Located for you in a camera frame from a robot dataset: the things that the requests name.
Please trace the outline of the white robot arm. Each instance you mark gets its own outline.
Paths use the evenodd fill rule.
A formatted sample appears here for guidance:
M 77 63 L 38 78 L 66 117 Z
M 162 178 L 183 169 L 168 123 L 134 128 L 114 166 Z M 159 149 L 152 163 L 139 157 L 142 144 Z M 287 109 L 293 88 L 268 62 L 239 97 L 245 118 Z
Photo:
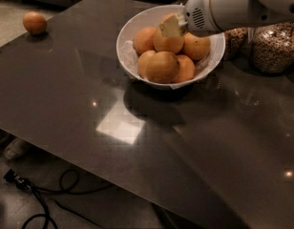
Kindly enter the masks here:
M 294 0 L 188 0 L 183 11 L 159 24 L 163 36 L 205 37 L 236 28 L 294 21 Z

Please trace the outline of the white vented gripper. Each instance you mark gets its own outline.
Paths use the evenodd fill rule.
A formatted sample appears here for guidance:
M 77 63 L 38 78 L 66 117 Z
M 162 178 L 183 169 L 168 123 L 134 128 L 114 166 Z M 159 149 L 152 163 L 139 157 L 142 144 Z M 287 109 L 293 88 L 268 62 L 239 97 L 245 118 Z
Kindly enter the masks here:
M 188 30 L 197 37 L 205 37 L 221 33 L 213 16 L 211 0 L 188 0 L 184 14 L 185 17 L 180 13 L 175 13 L 174 23 L 159 23 L 161 34 L 164 37 L 180 37 Z

